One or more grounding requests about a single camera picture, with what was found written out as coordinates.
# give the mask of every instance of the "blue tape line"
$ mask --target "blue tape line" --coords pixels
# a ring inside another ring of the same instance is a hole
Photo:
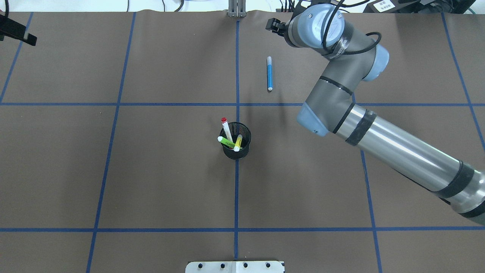
[[[0,106],[237,106],[234,102],[0,102]],[[241,102],[239,106],[302,106],[299,102]],[[366,102],[360,106],[466,106],[468,103],[400,103],[400,102]],[[483,107],[485,103],[472,103],[474,107]]]
[[[190,232],[234,232],[234,228],[99,228],[98,232],[157,232],[157,233],[190,233]]]
[[[302,106],[303,103],[282,103],[282,102],[251,102],[240,103],[241,106]]]
[[[25,32],[27,32],[29,30],[29,26],[30,26],[30,22],[32,21],[32,17],[33,17],[33,12],[31,12],[31,14],[29,16],[29,20],[27,21],[27,25],[25,26]],[[8,86],[8,83],[10,81],[10,77],[12,76],[12,72],[14,71],[15,63],[17,63],[17,58],[18,58],[18,55],[20,54],[20,49],[22,49],[23,44],[24,44],[24,42],[22,42],[22,41],[20,41],[20,43],[18,44],[17,52],[15,53],[14,60],[12,61],[12,65],[10,66],[10,70],[8,71],[7,79],[5,80],[5,84],[3,85],[3,90],[2,90],[1,95],[0,95],[0,102],[3,101],[3,96],[5,96],[5,92],[7,91],[7,86]]]
[[[468,231],[485,230],[485,226],[404,226],[404,227],[216,227],[216,228],[30,228],[4,227],[0,232],[94,232],[97,233],[202,233],[202,232],[360,232],[373,231]]]
[[[374,237],[374,247],[375,247],[375,256],[377,258],[377,268],[379,270],[379,273],[382,273],[381,253],[379,251],[379,241],[377,239],[377,231],[376,231],[376,228],[375,228],[374,207],[372,205],[371,186],[369,184],[369,174],[367,173],[367,164],[366,164],[366,161],[365,161],[364,151],[360,151],[360,158],[362,160],[362,167],[364,169],[365,184],[366,184],[366,188],[367,188],[367,202],[369,203],[369,213],[371,215],[372,234],[373,234],[373,237]]]
[[[93,253],[94,253],[94,247],[95,247],[95,243],[96,243],[96,234],[97,234],[96,230],[98,228],[99,217],[101,215],[101,206],[103,204],[104,189],[106,187],[106,178],[108,176],[108,169],[109,169],[109,165],[110,165],[111,151],[112,151],[112,148],[113,148],[113,140],[114,140],[114,134],[115,134],[115,131],[116,131],[116,124],[118,122],[118,113],[119,113],[119,109],[120,109],[121,95],[123,93],[123,85],[124,85],[124,81],[125,81],[126,67],[128,66],[129,50],[131,48],[131,39],[133,37],[133,29],[134,29],[134,26],[135,26],[135,20],[136,20],[136,12],[133,13],[133,19],[131,20],[131,29],[129,31],[128,46],[127,46],[127,49],[126,49],[125,63],[123,65],[123,74],[121,75],[120,89],[119,89],[119,92],[118,92],[118,102],[117,102],[116,110],[114,112],[113,126],[111,128],[110,144],[108,146],[108,154],[106,155],[106,164],[105,164],[105,167],[104,167],[103,181],[101,183],[101,191],[99,193],[99,201],[98,201],[97,210],[96,210],[96,219],[95,219],[95,224],[94,224],[95,231],[93,232],[93,238],[91,240],[91,247],[90,247],[90,250],[89,250],[89,257],[88,257],[88,264],[86,266],[86,273],[90,272],[91,262],[93,260]]]
[[[405,227],[376,227],[376,231],[440,231],[440,230],[485,230],[485,226],[405,226]]]
[[[91,238],[91,247],[89,248],[89,256],[88,256],[88,264],[86,266],[86,273],[91,271],[91,263],[93,261],[93,254],[94,254],[94,244],[96,243],[96,235],[97,232],[93,232],[93,237]]]
[[[371,227],[241,227],[239,232],[356,232],[372,231]]]
[[[234,175],[234,259],[238,258],[238,228],[239,228],[239,159],[236,159],[236,171]]]
[[[236,121],[239,122],[239,20],[236,21]]]
[[[239,20],[236,21],[236,121],[240,122],[240,98],[239,98]],[[239,255],[239,160],[236,159],[234,174],[234,259]]]
[[[116,106],[115,102],[2,102],[5,106]]]
[[[4,227],[0,232],[93,232],[93,228]]]
[[[122,102],[120,106],[237,106],[237,103]]]
[[[456,66],[456,71],[458,71],[458,76],[460,77],[461,86],[463,87],[463,91],[465,92],[465,96],[466,96],[467,101],[468,101],[468,106],[470,107],[471,116],[473,117],[473,121],[475,122],[475,127],[477,128],[478,137],[480,138],[480,141],[482,143],[482,148],[485,151],[485,140],[484,140],[484,137],[482,135],[482,130],[480,129],[480,125],[478,124],[477,116],[475,115],[475,111],[473,110],[473,105],[471,103],[470,95],[468,94],[467,86],[465,85],[465,80],[463,80],[463,75],[461,73],[460,66],[458,64],[458,61],[456,59],[456,55],[454,53],[452,40],[450,38],[450,33],[448,32],[448,26],[446,24],[446,19],[445,19],[444,13],[441,13],[441,19],[443,20],[443,26],[445,27],[446,38],[448,40],[448,45],[450,46],[450,51],[452,53],[453,61],[454,61],[455,66]]]
[[[468,103],[399,103],[399,102],[383,102],[383,103],[357,103],[360,106],[469,106]]]

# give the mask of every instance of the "yellow highlighter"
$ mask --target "yellow highlighter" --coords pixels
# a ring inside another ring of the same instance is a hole
[[[241,134],[238,135],[238,138],[236,139],[236,145],[234,145],[234,151],[239,152],[241,149],[241,142],[243,141],[243,136]]]

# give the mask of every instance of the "blue marker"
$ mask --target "blue marker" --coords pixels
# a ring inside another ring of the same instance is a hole
[[[267,65],[268,65],[268,91],[272,91],[273,90],[273,71],[272,71],[271,56],[268,56]]]

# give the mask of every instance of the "white metal plate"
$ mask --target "white metal plate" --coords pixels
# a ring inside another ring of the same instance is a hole
[[[283,261],[191,262],[185,273],[284,273],[284,264]]]

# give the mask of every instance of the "pen holder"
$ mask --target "pen holder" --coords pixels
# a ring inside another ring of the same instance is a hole
[[[235,152],[233,149],[221,143],[222,150],[224,151],[224,154],[230,159],[234,159],[234,160],[241,159],[245,157],[249,152],[249,143],[251,142],[251,131],[246,127],[246,125],[239,122],[230,122],[228,125],[229,125],[229,130],[231,131],[231,137],[234,140],[234,142],[236,142],[238,135],[241,134],[242,136],[241,149],[239,150],[239,152]],[[227,138],[224,132],[224,129],[221,130],[221,132],[219,133],[219,136]]]

